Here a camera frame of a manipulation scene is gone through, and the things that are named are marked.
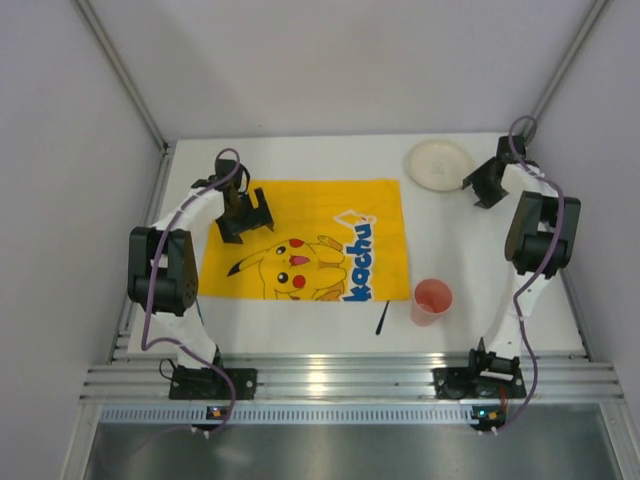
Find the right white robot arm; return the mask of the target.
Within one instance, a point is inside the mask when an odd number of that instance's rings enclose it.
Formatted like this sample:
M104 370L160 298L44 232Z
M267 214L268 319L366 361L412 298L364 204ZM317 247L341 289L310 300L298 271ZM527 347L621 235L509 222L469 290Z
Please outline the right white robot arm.
M486 161L462 183L489 209L505 196L519 201L505 240L510 264L503 299L486 335L474 351L493 365L491 375L512 375L524 344L521 324L532 315L543 290L572 256L581 202L566 197L533 162Z

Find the pink plastic cup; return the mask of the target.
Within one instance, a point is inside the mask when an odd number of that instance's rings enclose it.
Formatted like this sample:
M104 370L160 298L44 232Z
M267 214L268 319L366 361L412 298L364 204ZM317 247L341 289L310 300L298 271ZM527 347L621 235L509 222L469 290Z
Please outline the pink plastic cup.
M414 288L411 304L411 320L426 327L446 314L453 304L450 287L438 279L424 279Z

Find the yellow pikachu placemat cloth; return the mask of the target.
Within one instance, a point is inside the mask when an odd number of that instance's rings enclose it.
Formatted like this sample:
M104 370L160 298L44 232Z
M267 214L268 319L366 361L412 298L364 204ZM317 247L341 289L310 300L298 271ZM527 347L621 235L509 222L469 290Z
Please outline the yellow pikachu placemat cloth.
M274 219L223 242L209 229L199 293L284 301L410 296L400 184L393 179L260 180Z

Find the cream round plate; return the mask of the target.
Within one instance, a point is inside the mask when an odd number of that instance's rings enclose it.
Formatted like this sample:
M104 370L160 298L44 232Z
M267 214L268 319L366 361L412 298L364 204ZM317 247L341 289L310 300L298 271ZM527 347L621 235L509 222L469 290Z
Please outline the cream round plate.
M419 186L435 192L453 192L475 169L472 156L458 143L446 139L426 140L414 145L405 169Z

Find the blue metal spoon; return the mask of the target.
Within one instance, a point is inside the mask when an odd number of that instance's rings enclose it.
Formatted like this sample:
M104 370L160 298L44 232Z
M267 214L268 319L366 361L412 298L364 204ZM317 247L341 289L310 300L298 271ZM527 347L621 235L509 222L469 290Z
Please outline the blue metal spoon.
M386 301L386 303L384 305L384 308L383 308L383 311L382 311L382 314L381 314L381 316L379 318L378 324L377 324L376 329L375 329L375 335L376 336L381 335L381 332L383 330L384 323L385 323L385 320L386 320L386 316L387 316L387 312L388 312L389 306L390 306L390 301Z

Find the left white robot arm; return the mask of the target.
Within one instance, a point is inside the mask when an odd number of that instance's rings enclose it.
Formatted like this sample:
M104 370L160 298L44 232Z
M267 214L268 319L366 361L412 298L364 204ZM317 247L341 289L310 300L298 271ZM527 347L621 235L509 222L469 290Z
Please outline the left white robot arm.
M195 240L213 224L228 244L240 244L247 231L274 228L264 190L250 191L248 183L244 173L199 179L164 218L130 232L127 294L144 312L143 351L168 344L177 349L181 367L222 368L219 347L197 306Z

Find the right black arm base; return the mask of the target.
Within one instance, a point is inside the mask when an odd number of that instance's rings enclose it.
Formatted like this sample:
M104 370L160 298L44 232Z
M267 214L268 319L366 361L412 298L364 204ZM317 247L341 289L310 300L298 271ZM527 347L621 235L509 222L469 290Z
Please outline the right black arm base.
M527 395L520 359L471 349L463 367L440 367L432 371L436 397L443 400L524 399Z

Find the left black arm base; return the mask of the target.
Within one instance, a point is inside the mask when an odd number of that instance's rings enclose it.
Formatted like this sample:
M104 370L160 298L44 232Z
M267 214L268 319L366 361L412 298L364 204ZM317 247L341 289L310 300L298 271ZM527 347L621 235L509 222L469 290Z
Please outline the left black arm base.
M257 388L257 370L228 368L223 372L230 379L237 400L253 400ZM231 400L228 382L211 369L190 369L179 365L171 377L171 400Z

